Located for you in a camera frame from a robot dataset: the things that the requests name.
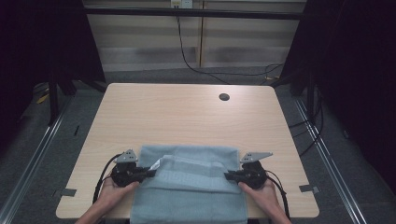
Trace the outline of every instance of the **gray carpet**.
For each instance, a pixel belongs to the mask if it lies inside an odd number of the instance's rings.
[[[211,68],[211,72],[233,72],[256,74],[264,71],[262,67],[253,68]],[[275,70],[270,77],[279,74]],[[216,75],[227,83],[238,85],[258,85],[263,76]],[[224,84],[216,78],[197,74],[189,69],[152,70],[136,72],[118,72],[106,74],[107,83],[143,82],[143,83],[202,83]],[[73,220],[61,220],[55,216],[60,201],[52,194],[63,189],[73,170],[78,154],[92,125],[93,118],[103,94],[76,83],[78,92],[71,105],[65,111],[64,120],[56,133],[44,161],[30,186],[13,223],[74,223]],[[302,121],[295,100],[288,86],[276,88],[276,94],[289,125]],[[9,144],[7,153],[0,159],[0,205],[12,191],[30,157],[33,155],[49,120],[49,102],[36,105],[34,102],[26,110],[20,125],[20,131]],[[359,147],[353,141],[345,139],[343,127],[332,112],[324,109],[324,128],[322,137],[332,153],[340,172],[356,197],[368,223],[396,223],[396,202],[380,177],[362,157]],[[320,116],[317,118],[320,127]],[[304,125],[290,128],[291,135],[299,152],[305,150],[312,139]],[[320,214],[316,218],[293,219],[293,223],[353,223],[343,201],[338,194],[315,147],[302,156],[303,166],[313,186],[320,189],[315,195]]]

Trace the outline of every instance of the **light blue fabric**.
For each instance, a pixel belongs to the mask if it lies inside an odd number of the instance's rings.
[[[239,169],[236,148],[143,146],[138,166],[158,159],[155,177],[136,190],[131,223],[247,223],[245,195],[224,177]]]

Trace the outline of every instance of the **horizontal black bar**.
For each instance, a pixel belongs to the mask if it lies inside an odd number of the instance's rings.
[[[306,15],[304,13],[298,12],[235,11],[156,7],[36,7],[35,9],[45,10],[47,12],[85,13],[96,15],[179,16],[292,21],[300,21],[314,17],[314,15]]]

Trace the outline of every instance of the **power outlet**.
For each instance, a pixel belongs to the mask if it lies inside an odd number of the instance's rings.
[[[171,0],[171,8],[181,8],[181,0]]]
[[[192,8],[192,0],[182,0],[181,7],[182,8]]]

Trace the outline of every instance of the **light wood table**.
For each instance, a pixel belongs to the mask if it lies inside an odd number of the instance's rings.
[[[219,95],[227,93],[228,101]],[[316,217],[312,192],[301,193],[308,180],[274,89],[259,86],[111,84],[98,109],[67,184],[74,197],[63,196],[60,218],[78,218],[92,204],[94,188],[108,160],[143,145],[211,145],[247,152],[273,152],[261,160],[281,180],[291,217]],[[283,206],[280,194],[278,199]],[[133,195],[107,217],[129,218]],[[247,197],[248,216],[265,217]]]

